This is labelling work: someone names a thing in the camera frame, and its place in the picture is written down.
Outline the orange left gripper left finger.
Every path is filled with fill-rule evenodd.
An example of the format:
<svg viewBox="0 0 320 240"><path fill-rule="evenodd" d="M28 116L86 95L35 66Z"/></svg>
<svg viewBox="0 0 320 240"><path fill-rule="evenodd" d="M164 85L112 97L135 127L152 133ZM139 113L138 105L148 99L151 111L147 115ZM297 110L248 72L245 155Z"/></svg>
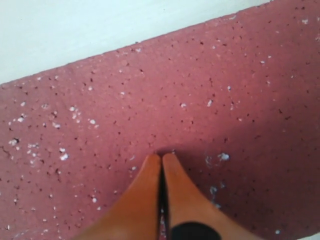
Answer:
<svg viewBox="0 0 320 240"><path fill-rule="evenodd" d="M157 240L160 225L161 158L148 155L134 181L110 210L78 240Z"/></svg>

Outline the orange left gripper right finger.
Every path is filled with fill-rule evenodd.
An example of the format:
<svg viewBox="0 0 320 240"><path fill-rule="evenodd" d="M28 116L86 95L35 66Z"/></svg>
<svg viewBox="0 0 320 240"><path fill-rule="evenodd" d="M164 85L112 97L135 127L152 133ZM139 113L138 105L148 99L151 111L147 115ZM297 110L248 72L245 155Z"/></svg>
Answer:
<svg viewBox="0 0 320 240"><path fill-rule="evenodd" d="M177 156L162 157L168 240L259 240L214 206L189 178Z"/></svg>

